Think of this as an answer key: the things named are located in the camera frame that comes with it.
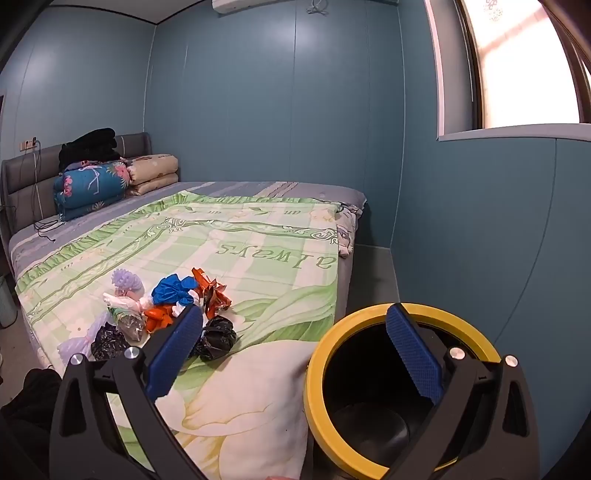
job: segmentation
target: bed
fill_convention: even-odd
[[[126,158],[152,153],[146,133],[117,142]],[[364,195],[285,181],[181,182],[60,224],[51,190],[59,149],[2,163],[2,241],[40,361],[63,372],[57,346],[85,335],[115,267],[135,271],[151,291],[158,277],[182,278],[200,262],[192,266],[228,284],[244,344],[221,364],[189,362],[157,406],[210,479],[299,478],[305,366],[314,342],[345,315],[352,270],[353,255],[338,255],[335,217],[343,205],[360,212]],[[292,311],[282,314],[288,296]],[[257,393],[249,399],[245,390]],[[128,450],[146,464],[120,402],[111,404]]]

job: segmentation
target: air conditioner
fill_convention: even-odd
[[[213,9],[221,14],[228,14],[236,10],[254,7],[261,4],[270,4],[277,0],[212,0]]]

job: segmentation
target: bedsheet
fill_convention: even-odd
[[[307,437],[303,375],[335,318],[337,277],[346,262],[338,258],[338,205],[271,195],[283,183],[259,184],[257,197],[228,197],[246,186],[238,183],[217,185],[223,198],[196,194],[211,185],[176,184],[172,190],[188,189],[160,191],[169,195],[147,205],[148,196],[139,205],[122,202],[111,207],[112,220],[97,212],[63,225],[53,231],[61,247],[15,237],[17,290],[27,322],[62,372],[57,345],[83,335],[104,308],[100,295],[111,288],[113,268],[135,271],[148,291],[161,277],[185,276],[193,266],[228,283],[239,342],[220,365],[191,362],[157,406],[210,479],[298,478]],[[145,463],[121,404],[111,402],[126,447]]]
[[[328,202],[348,203],[360,210],[363,209],[365,204],[365,196],[363,193],[334,185],[287,181],[179,182],[142,196],[125,199],[97,212],[71,220],[70,222],[61,223],[58,221],[57,216],[45,219],[39,224],[46,226],[41,228],[41,235],[35,231],[32,225],[20,230],[10,239],[9,243],[10,262],[14,269],[15,278],[18,278],[26,268],[34,265],[39,259],[45,257],[57,248],[63,247],[93,228],[110,221],[119,215],[129,213],[142,205],[146,205],[147,203],[182,190],[211,197],[262,196],[269,198],[314,198]],[[354,240],[354,238],[350,239],[351,244],[353,244]],[[353,267],[352,255],[347,258],[339,258],[337,267],[339,275],[337,279],[335,320],[340,320],[345,316],[349,282]],[[30,331],[30,328],[28,328],[28,330],[33,348],[40,357],[42,364],[47,364],[47,359],[44,358],[43,352],[39,350],[38,341]]]

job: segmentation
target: ceiling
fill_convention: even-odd
[[[158,23],[196,0],[54,0],[52,5],[104,8]]]

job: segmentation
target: yellow rim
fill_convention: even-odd
[[[314,438],[335,465],[349,475],[363,480],[381,479],[388,469],[358,454],[340,437],[324,405],[322,382],[326,366],[337,348],[360,330],[384,322],[390,305],[391,303],[385,303],[368,307],[346,316],[335,324],[318,343],[312,355],[304,387],[304,407]],[[501,357],[486,337],[461,318],[425,305],[415,303],[402,305],[417,323],[451,334],[470,348],[480,360],[501,361]],[[445,468],[453,462],[454,460],[437,469]]]

